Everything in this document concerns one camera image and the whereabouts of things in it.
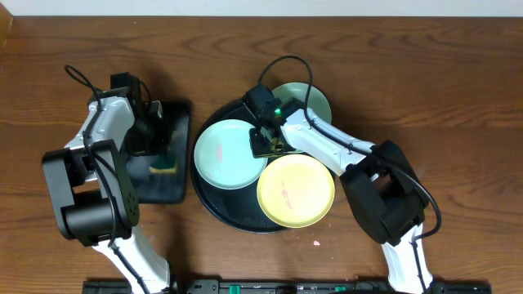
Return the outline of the green yellow sponge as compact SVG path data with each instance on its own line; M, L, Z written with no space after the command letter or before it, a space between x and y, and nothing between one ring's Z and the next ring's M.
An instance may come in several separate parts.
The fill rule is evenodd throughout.
M153 174L176 174L177 161L170 157L157 157L150 164L150 172Z

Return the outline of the light blue plate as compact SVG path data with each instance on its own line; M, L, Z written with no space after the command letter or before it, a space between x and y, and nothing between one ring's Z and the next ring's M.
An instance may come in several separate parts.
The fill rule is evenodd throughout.
M194 163L202 178L219 189L241 189L266 168L267 158L254 158L249 132L254 126L226 119L206 128L196 141Z

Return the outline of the yellow plate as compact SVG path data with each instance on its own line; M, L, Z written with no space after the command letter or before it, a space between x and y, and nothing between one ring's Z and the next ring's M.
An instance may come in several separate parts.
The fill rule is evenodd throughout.
M333 176L320 161L291 154L270 163L257 182L257 200L276 224L298 229L313 225L330 210L335 197Z

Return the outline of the pale green plate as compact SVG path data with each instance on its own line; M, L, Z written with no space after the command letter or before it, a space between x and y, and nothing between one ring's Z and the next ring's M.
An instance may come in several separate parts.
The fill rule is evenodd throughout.
M288 82L273 89L272 94L276 98L280 98L283 102L291 100L292 98L297 98L301 102L304 102L307 88L308 85L304 82ZM311 88L308 107L326 123L332 122L330 104L323 92L316 87Z

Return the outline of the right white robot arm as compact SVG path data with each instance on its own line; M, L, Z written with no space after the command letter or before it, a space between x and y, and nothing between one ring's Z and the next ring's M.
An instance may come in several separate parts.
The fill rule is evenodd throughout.
M275 97L259 83L242 101L257 123L250 130L256 158L314 159L336 174L360 228L381 244L388 282L403 293L428 292L433 277L422 240L439 229L424 231L424 211L435 199L420 183L401 148L390 140L380 145L356 139L321 119L307 100Z

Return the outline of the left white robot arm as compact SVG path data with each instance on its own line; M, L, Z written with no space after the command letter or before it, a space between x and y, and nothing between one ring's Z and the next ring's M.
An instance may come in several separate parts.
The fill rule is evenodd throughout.
M42 157L58 229L107 257L132 293L170 293L169 264L138 225L139 198L126 168L130 157L165 150L162 105L142 99L149 91L131 73L111 75L110 89L103 91L75 68L65 69L92 90L92 97L77 135Z

